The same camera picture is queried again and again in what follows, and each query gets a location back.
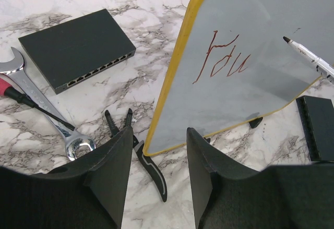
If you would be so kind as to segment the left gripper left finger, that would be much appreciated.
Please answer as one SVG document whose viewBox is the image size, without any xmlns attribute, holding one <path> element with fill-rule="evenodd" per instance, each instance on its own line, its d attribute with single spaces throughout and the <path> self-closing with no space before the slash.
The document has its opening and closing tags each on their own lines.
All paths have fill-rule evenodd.
<svg viewBox="0 0 334 229">
<path fill-rule="evenodd" d="M 1 228 L 120 228 L 133 130 L 46 174 L 1 167 Z"/>
</svg>

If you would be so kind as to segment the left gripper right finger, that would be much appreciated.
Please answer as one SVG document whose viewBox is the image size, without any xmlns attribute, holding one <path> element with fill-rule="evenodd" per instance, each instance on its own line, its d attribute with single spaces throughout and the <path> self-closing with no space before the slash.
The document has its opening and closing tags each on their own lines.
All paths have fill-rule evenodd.
<svg viewBox="0 0 334 229">
<path fill-rule="evenodd" d="M 333 164 L 253 170 L 187 129 L 197 228 L 333 228 Z"/>
</svg>

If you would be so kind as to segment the yellow framed whiteboard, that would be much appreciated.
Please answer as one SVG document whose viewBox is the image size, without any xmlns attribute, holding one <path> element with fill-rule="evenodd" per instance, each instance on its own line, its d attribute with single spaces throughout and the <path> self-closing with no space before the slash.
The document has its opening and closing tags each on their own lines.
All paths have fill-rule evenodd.
<svg viewBox="0 0 334 229">
<path fill-rule="evenodd" d="M 333 63 L 333 0 L 190 0 L 144 145 L 153 156 L 286 107 Z"/>
</svg>

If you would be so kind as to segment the white marker pen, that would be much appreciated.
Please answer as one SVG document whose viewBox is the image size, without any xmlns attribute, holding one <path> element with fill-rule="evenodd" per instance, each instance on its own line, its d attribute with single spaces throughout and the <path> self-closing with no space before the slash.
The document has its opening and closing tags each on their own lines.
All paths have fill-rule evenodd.
<svg viewBox="0 0 334 229">
<path fill-rule="evenodd" d="M 291 48 L 293 48 L 297 53 L 299 53 L 309 63 L 311 63 L 316 68 L 316 71 L 320 73 L 323 78 L 326 78 L 329 82 L 333 84 L 333 66 L 327 63 L 321 57 L 311 52 L 302 44 L 297 43 L 288 37 L 283 37 L 283 39 Z"/>
</svg>

